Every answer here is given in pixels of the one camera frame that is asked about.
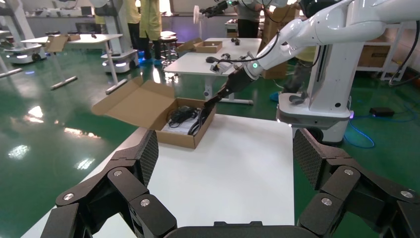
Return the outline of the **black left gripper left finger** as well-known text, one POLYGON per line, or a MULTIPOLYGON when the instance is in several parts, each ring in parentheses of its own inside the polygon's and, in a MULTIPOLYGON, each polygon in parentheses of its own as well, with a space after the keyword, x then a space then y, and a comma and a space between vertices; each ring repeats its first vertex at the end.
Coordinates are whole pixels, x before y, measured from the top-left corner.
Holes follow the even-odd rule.
POLYGON ((91 238, 118 214, 136 237, 165 237, 177 221, 147 188, 157 159, 157 134, 144 129, 137 145, 116 151, 98 174, 57 197, 41 236, 91 238))

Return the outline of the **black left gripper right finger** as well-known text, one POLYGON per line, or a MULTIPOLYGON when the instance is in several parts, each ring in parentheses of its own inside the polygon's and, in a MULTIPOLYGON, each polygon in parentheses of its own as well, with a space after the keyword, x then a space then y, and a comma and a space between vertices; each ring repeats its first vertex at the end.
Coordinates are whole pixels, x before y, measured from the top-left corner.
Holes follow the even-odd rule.
POLYGON ((363 168, 343 149, 319 143, 307 129, 295 133, 293 157, 317 191, 299 227, 329 238, 352 213, 381 238, 419 237, 420 196, 414 190, 363 168))

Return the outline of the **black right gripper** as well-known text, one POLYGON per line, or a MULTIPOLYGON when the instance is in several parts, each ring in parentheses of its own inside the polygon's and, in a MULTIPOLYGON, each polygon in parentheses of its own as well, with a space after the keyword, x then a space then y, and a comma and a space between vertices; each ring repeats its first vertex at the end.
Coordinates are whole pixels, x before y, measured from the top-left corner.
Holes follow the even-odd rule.
POLYGON ((221 87, 219 92, 203 104, 203 109, 212 110, 223 98, 242 91, 252 82, 254 82, 254 79, 247 74, 243 67, 239 67, 233 73, 229 74, 226 83, 221 87))

